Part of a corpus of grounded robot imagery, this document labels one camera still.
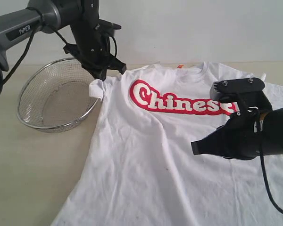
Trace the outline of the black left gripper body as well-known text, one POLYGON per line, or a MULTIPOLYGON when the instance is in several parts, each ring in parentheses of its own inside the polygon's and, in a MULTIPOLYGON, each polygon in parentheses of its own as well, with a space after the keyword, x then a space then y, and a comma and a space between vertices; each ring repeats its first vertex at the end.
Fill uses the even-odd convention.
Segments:
POLYGON ((115 30, 105 30, 99 22, 90 27, 87 21, 79 20, 70 25, 75 44, 66 44, 63 50, 81 63, 83 69, 108 68, 110 62, 110 37, 115 30))

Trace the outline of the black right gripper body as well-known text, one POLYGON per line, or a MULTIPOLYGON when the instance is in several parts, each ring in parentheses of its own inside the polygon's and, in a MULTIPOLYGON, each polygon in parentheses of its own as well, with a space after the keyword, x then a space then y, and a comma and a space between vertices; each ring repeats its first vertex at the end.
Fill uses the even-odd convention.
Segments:
POLYGON ((218 154, 226 159, 252 160, 260 156, 262 147, 260 111, 235 116, 217 130, 218 154))

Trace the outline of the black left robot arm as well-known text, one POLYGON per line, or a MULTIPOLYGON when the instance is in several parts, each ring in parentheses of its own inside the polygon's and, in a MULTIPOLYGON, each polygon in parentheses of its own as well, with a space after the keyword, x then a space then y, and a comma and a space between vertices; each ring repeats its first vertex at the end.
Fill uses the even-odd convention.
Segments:
POLYGON ((0 16, 0 95, 19 67, 37 32, 55 33, 70 26, 75 44, 64 52, 81 63, 93 78, 104 81, 107 70, 126 71, 126 64, 111 53, 110 41, 121 25, 100 19, 98 0, 31 0, 25 9, 0 16))

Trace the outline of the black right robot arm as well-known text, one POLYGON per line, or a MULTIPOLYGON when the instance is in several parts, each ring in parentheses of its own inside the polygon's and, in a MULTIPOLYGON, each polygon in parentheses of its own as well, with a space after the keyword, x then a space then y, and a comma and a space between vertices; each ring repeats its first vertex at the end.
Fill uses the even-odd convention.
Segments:
POLYGON ((211 154, 227 159, 252 160, 263 155, 283 154, 283 108, 261 114, 233 113, 225 125, 191 143, 194 155, 211 154))

